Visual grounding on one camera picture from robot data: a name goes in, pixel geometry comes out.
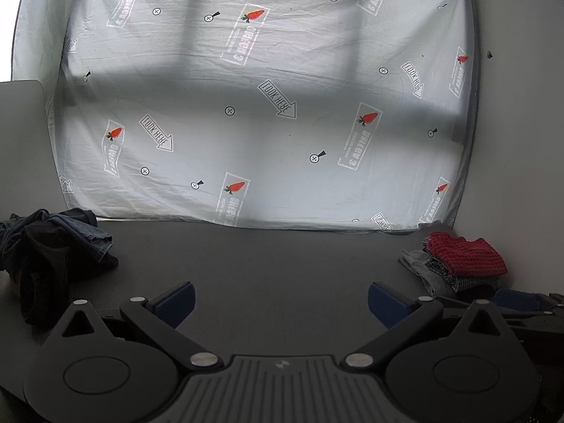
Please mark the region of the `dark checkered folded shorts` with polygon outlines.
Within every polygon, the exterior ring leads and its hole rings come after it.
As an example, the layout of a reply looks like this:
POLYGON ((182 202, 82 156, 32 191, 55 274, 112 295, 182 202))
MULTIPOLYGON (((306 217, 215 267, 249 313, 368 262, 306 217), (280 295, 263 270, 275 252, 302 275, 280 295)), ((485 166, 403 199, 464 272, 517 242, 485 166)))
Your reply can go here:
POLYGON ((498 277, 460 277, 453 275, 448 271, 446 265, 435 257, 428 258, 424 264, 429 270, 441 276, 455 292, 477 287, 497 287, 499 283, 498 277))

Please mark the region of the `grey folded garment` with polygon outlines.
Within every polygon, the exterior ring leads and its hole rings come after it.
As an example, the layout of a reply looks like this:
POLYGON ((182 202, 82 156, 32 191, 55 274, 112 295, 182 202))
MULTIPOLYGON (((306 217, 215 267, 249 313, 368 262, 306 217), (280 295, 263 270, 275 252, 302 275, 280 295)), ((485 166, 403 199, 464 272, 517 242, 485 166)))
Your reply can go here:
POLYGON ((430 257, 422 250, 400 251, 398 261, 412 274, 418 276, 431 296, 450 297, 455 294, 452 286, 442 273, 428 265, 430 257))

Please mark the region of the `grey panel board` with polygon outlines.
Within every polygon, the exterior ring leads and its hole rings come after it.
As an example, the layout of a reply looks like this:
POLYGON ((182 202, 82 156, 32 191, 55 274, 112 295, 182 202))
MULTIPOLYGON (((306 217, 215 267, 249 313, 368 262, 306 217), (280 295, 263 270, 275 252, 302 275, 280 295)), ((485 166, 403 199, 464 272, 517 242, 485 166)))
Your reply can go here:
POLYGON ((36 80, 1 84, 1 218, 67 208, 55 168, 44 91, 36 80))

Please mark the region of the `black garment pile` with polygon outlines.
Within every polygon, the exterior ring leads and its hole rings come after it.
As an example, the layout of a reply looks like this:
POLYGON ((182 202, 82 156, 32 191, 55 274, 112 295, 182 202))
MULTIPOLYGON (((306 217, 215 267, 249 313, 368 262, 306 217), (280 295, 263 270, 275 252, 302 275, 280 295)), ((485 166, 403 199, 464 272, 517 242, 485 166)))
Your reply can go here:
POLYGON ((50 329, 82 287, 117 266, 111 249, 98 263, 78 251, 55 257, 46 251, 32 251, 12 263, 1 263, 18 288, 23 320, 38 330, 50 329))

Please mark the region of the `red checkered shorts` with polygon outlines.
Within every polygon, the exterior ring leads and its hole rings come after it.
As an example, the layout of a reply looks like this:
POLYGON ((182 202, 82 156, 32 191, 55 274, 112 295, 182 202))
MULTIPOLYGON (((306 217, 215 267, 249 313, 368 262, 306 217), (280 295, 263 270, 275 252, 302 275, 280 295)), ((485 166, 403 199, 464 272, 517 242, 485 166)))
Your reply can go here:
POLYGON ((423 245, 456 277, 489 278, 508 273, 502 256, 483 238, 469 241, 446 232, 433 232, 423 245))

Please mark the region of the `white printed backdrop sheet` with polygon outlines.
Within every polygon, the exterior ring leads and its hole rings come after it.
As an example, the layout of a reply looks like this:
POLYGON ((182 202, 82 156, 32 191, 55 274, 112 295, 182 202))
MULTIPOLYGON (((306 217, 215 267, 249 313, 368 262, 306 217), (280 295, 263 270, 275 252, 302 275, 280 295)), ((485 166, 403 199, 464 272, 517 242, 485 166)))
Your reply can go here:
POLYGON ((21 0, 65 202, 105 219, 403 232, 454 222, 472 0, 21 0))

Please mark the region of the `blue denim garment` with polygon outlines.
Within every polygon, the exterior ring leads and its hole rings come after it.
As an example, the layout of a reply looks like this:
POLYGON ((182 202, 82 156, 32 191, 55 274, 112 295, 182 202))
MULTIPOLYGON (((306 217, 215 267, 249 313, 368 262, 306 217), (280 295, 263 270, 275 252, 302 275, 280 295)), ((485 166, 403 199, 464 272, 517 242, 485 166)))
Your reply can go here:
POLYGON ((109 253, 113 237, 98 227, 91 210, 73 208, 59 213, 38 209, 27 217, 12 214, 1 221, 1 263, 8 264, 32 251, 49 257, 78 251, 98 263, 109 253))

